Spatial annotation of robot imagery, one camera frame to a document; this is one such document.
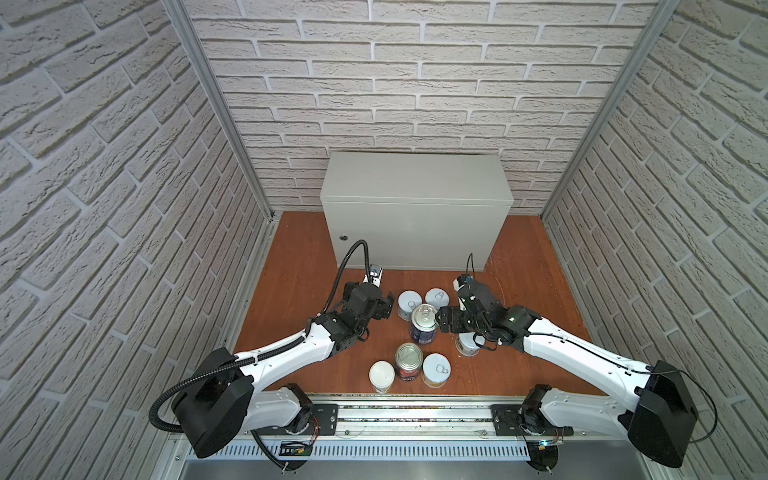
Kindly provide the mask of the blue label tin can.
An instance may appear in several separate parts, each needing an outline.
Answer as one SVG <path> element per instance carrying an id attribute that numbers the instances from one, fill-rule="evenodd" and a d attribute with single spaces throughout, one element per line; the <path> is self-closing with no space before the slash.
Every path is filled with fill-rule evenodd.
<path id="1" fill-rule="evenodd" d="M 414 343 L 432 343 L 438 332 L 436 315 L 438 310 L 430 304 L 421 304 L 413 309 L 410 320 L 410 336 Z"/>

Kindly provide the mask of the dark tomato label can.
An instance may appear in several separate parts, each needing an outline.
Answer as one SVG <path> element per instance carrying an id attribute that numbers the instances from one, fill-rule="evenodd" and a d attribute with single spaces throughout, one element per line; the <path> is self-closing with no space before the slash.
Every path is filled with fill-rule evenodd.
<path id="1" fill-rule="evenodd" d="M 402 381 L 413 381 L 421 374 L 423 352 L 417 344 L 404 343 L 395 353 L 395 371 Z"/>

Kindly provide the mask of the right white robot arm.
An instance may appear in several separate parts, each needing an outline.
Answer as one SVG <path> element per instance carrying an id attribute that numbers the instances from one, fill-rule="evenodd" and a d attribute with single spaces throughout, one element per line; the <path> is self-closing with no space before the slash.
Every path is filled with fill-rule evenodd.
<path id="1" fill-rule="evenodd" d="M 529 435 L 584 429 L 627 440 L 665 467 L 682 466 L 698 421 L 683 371 L 664 361 L 648 365 L 623 357 L 526 307 L 506 307 L 468 274 L 460 275 L 454 288 L 457 305 L 441 307 L 434 316 L 442 332 L 469 333 L 484 339 L 486 346 L 511 347 L 600 391 L 575 394 L 539 384 L 518 409 L 520 429 Z"/>

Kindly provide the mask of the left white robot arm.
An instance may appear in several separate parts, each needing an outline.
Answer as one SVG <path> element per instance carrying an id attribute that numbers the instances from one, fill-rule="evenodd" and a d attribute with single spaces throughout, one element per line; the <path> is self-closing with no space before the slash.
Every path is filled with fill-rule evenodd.
<path id="1" fill-rule="evenodd" d="M 339 308 L 309 319 L 298 333 L 256 350 L 210 353 L 190 378 L 155 401 L 150 422 L 184 434 L 199 458 L 219 452 L 244 430 L 299 433 L 310 422 L 308 396 L 295 384 L 268 388 L 365 341 L 369 322 L 388 318 L 394 303 L 394 296 L 374 283 L 349 282 Z"/>

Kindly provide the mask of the plain lid silver can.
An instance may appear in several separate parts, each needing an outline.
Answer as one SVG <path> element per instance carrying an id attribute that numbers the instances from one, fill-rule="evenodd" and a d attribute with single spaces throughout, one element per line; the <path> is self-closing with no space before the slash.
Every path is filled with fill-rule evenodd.
<path id="1" fill-rule="evenodd" d="M 485 338 L 475 333 L 458 334 L 455 340 L 458 352 L 465 357 L 474 357 L 485 346 Z"/>

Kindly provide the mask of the grey label pull-tab can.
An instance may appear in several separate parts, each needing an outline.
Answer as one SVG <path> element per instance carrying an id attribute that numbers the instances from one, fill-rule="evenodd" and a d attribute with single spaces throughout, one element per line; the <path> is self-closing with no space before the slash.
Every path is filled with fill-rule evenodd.
<path id="1" fill-rule="evenodd" d="M 422 296 L 414 290 L 403 291 L 397 298 L 398 316 L 406 322 L 411 321 L 411 314 L 423 303 Z"/>

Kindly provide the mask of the yellow label pull-tab can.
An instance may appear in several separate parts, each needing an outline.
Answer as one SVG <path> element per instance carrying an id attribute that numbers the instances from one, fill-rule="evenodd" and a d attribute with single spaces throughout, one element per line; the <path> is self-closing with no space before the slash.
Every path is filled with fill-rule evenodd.
<path id="1" fill-rule="evenodd" d="M 451 364 L 447 357 L 439 353 L 427 355 L 422 364 L 421 377 L 430 388 L 439 389 L 450 378 Z"/>

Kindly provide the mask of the white lid small can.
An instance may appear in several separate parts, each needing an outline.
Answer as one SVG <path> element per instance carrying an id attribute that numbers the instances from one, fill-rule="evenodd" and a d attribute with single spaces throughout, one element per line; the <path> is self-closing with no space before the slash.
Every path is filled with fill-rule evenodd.
<path id="1" fill-rule="evenodd" d="M 394 367 L 387 361 L 377 361 L 369 369 L 369 380 L 379 394 L 387 394 L 396 378 Z"/>

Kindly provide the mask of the grey metal cabinet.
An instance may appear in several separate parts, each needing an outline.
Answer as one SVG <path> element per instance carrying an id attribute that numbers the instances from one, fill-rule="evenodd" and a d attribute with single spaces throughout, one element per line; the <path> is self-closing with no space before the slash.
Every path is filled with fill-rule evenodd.
<path id="1" fill-rule="evenodd" d="M 336 259 L 363 239 L 387 270 L 483 271 L 513 204 L 496 155 L 334 152 L 320 200 Z"/>

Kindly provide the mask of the perforated white vent strip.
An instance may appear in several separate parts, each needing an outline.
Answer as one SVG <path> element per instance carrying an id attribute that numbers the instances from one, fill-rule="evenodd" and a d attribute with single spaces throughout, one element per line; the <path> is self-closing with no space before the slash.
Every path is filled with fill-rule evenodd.
<path id="1" fill-rule="evenodd" d="M 502 441 L 384 441 L 323 440 L 306 447 L 287 447 L 280 441 L 265 445 L 282 461 L 528 461 L 522 440 Z"/>

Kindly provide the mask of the front aluminium mounting rail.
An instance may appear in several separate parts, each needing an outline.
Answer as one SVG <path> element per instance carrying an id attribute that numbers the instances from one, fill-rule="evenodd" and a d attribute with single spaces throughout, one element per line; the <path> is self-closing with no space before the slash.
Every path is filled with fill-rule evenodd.
<path id="1" fill-rule="evenodd" d="M 596 434 L 627 440 L 634 413 L 606 396 L 537 386 L 526 397 L 307 395 L 294 385 L 218 400 L 185 395 L 173 413 L 190 443 L 220 450 L 241 433 L 427 435 L 467 430 L 494 437 Z"/>

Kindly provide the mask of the left aluminium corner post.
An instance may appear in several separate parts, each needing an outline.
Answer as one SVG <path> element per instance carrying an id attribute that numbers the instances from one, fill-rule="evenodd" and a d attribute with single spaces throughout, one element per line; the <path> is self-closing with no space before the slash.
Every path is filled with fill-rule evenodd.
<path id="1" fill-rule="evenodd" d="M 231 109 L 227 104 L 212 65 L 205 53 L 202 41 L 194 28 L 192 19 L 189 16 L 184 2 L 180 0 L 168 0 L 164 1 L 164 5 L 171 23 L 177 31 L 180 42 L 187 52 L 189 61 L 199 78 L 200 85 L 202 86 L 213 112 L 219 120 L 222 131 L 232 148 L 235 160 L 244 172 L 244 176 L 261 213 L 267 220 L 273 220 L 275 212 L 271 208 L 269 200 L 259 181 L 242 136 L 236 126 Z"/>

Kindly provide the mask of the aluminium corner post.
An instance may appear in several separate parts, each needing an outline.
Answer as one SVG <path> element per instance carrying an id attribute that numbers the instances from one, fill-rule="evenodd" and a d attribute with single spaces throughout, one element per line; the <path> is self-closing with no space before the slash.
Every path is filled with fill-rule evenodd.
<path id="1" fill-rule="evenodd" d="M 187 52 L 189 61 L 199 78 L 200 85 L 202 86 L 213 112 L 219 120 L 222 131 L 232 148 L 235 160 L 244 172 L 244 176 L 261 213 L 267 220 L 273 220 L 275 212 L 271 208 L 269 200 L 259 181 L 242 136 L 236 126 L 231 109 L 227 104 L 212 65 L 205 53 L 202 41 L 194 28 L 192 19 L 189 16 L 184 2 L 180 0 L 168 0 L 164 1 L 164 5 L 171 23 L 177 31 L 180 42 Z"/>
<path id="2" fill-rule="evenodd" d="M 637 42 L 620 69 L 615 81 L 608 90 L 607 95 L 597 109 L 585 134 L 578 143 L 576 150 L 563 171 L 560 180 L 543 208 L 540 215 L 540 219 L 543 222 L 546 222 L 554 215 L 556 207 L 564 197 L 570 182 L 585 161 L 587 154 L 594 146 L 600 133 L 611 120 L 615 110 L 622 102 L 629 87 L 633 84 L 640 68 L 650 55 L 662 32 L 676 12 L 679 4 L 680 0 L 662 0 L 656 3 L 646 25 L 637 39 Z"/>

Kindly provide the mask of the left floor aluminium rail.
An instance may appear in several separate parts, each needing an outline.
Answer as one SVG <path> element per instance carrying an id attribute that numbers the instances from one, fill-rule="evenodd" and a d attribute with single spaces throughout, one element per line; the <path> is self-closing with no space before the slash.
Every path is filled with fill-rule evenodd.
<path id="1" fill-rule="evenodd" d="M 217 347 L 223 346 L 233 351 L 236 346 L 281 216 L 281 213 L 275 213 L 270 220 L 265 220 L 259 229 L 249 262 L 235 290 L 226 321 L 216 337 Z M 189 442 L 183 434 L 166 434 L 163 440 L 163 447 L 157 461 L 151 467 L 149 474 L 142 473 L 141 479 L 178 479 L 180 477 L 188 455 Z"/>

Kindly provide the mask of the right aluminium corner post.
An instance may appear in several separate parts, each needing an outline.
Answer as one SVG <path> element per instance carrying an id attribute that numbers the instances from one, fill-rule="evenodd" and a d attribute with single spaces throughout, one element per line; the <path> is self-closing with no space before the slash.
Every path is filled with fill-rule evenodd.
<path id="1" fill-rule="evenodd" d="M 607 95 L 597 109 L 585 134 L 578 143 L 576 150 L 563 171 L 560 180 L 543 208 L 540 215 L 540 219 L 543 222 L 546 222 L 554 215 L 556 207 L 564 197 L 570 182 L 585 161 L 587 154 L 594 146 L 600 133 L 611 120 L 615 110 L 622 102 L 629 87 L 633 84 L 640 68 L 650 55 L 662 32 L 676 12 L 679 4 L 680 0 L 662 0 L 656 3 L 646 25 L 637 39 L 637 42 L 620 69 L 615 81 L 608 90 Z"/>

